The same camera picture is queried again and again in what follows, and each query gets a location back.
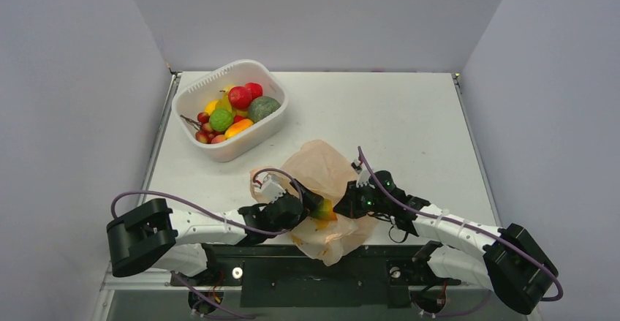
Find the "green bumpy custard apple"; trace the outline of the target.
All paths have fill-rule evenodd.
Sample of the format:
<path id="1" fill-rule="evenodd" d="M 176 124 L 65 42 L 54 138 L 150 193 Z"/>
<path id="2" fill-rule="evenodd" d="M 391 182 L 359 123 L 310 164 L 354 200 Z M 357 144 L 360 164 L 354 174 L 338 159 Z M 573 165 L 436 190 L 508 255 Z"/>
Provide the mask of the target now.
<path id="1" fill-rule="evenodd" d="M 215 109 L 209 117 L 214 131 L 225 132 L 234 122 L 234 115 L 225 109 Z"/>

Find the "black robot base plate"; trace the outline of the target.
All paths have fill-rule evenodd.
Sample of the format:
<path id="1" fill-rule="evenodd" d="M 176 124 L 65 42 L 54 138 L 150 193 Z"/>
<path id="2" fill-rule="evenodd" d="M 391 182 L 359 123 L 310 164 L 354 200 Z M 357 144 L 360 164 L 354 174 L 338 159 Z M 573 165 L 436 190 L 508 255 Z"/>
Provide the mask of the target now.
<path id="1" fill-rule="evenodd" d="M 207 246 L 201 272 L 172 278 L 222 293 L 239 288 L 241 307 L 357 307 L 409 305 L 410 293 L 444 282 L 414 261 L 419 246 L 362 246 L 324 265 L 292 245 Z"/>

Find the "pink orange fake peach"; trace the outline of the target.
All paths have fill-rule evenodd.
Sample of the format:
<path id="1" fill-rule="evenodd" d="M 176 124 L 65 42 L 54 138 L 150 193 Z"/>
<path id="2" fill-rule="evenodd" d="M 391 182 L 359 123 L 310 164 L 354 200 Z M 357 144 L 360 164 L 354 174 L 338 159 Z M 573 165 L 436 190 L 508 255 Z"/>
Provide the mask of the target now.
<path id="1" fill-rule="evenodd" d="M 217 135 L 211 140 L 211 144 L 221 143 L 224 142 L 226 139 L 227 138 L 225 135 Z"/>

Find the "green orange fake mango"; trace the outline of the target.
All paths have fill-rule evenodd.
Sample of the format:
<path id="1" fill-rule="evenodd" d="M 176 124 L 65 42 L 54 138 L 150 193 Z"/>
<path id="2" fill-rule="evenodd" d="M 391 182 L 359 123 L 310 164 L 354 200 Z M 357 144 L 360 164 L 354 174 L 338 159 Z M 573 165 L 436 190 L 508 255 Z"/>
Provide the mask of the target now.
<path id="1" fill-rule="evenodd" d="M 226 137 L 226 139 L 230 139 L 253 125 L 254 122 L 252 120 L 248 118 L 241 119 L 240 121 L 235 122 L 234 124 L 229 126 L 225 131 L 224 136 Z"/>

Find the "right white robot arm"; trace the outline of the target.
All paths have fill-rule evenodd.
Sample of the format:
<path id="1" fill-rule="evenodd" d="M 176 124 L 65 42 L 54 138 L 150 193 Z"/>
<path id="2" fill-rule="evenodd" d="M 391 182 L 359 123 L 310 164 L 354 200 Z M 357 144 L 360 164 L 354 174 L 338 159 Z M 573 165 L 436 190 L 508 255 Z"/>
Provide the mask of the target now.
<path id="1" fill-rule="evenodd" d="M 351 219 L 390 217 L 398 229 L 428 239 L 412 263 L 418 280 L 454 279 L 486 288 L 519 314 L 531 314 L 545 301 L 559 275 L 524 227 L 488 226 L 451 214 L 398 188 L 386 170 L 364 170 L 348 182 L 334 211 Z"/>

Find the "yellow fake pear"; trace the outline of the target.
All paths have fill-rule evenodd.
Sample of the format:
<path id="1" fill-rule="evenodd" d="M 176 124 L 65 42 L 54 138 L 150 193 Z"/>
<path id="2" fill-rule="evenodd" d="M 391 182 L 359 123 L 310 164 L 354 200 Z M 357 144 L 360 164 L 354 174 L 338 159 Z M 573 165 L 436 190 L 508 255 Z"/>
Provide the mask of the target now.
<path id="1" fill-rule="evenodd" d="M 234 88 L 234 87 L 235 87 L 235 85 L 234 85 L 234 84 L 230 84 L 230 85 L 228 85 L 228 86 L 225 86 L 225 87 L 221 90 L 221 92 L 223 93 L 223 95 L 228 95 L 228 94 L 229 94 L 229 92 L 230 92 L 230 90 L 231 90 L 232 88 Z"/>

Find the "green orange fake fruit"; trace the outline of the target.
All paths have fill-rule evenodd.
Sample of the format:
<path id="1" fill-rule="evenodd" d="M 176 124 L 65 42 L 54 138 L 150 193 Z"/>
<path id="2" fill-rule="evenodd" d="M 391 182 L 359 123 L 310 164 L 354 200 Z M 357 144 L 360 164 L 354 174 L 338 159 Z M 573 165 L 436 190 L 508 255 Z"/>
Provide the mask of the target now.
<path id="1" fill-rule="evenodd" d="M 310 217 L 316 220 L 332 222 L 336 221 L 337 215 L 333 211 L 332 201 L 324 198 L 317 207 L 310 213 Z"/>

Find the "translucent orange plastic bag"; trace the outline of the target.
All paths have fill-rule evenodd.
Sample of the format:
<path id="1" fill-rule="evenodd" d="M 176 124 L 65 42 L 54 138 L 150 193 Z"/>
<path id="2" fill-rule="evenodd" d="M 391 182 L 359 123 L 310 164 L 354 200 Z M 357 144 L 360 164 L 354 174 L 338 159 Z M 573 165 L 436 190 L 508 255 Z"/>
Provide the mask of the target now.
<path id="1" fill-rule="evenodd" d="M 344 197 L 347 183 L 358 178 L 350 161 L 323 140 L 304 143 L 280 169 L 332 205 Z M 285 236 L 307 257 L 331 266 L 362 246 L 378 223 L 369 216 L 350 219 L 336 214 L 327 221 L 308 217 Z"/>

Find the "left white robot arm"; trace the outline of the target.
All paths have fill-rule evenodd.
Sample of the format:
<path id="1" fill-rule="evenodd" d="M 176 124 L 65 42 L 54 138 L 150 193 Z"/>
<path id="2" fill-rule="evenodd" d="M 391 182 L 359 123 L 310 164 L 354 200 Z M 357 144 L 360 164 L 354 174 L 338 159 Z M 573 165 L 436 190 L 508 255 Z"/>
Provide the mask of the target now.
<path id="1" fill-rule="evenodd" d="M 113 214 L 106 226 L 112 274 L 121 278 L 158 268 L 210 284 L 218 264 L 206 245 L 256 246 L 296 228 L 322 207 L 323 196 L 299 181 L 290 183 L 296 195 L 267 178 L 259 186 L 266 203 L 222 213 L 152 191 L 152 199 L 125 214 Z"/>

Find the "small red fake fruit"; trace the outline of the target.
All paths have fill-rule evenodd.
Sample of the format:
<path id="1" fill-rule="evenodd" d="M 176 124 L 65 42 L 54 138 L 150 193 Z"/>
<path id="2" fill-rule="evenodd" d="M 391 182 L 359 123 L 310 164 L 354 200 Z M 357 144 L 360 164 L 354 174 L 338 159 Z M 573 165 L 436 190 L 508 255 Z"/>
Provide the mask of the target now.
<path id="1" fill-rule="evenodd" d="M 233 108 L 246 110 L 252 103 L 253 96 L 245 86 L 235 86 L 228 92 L 228 100 Z"/>

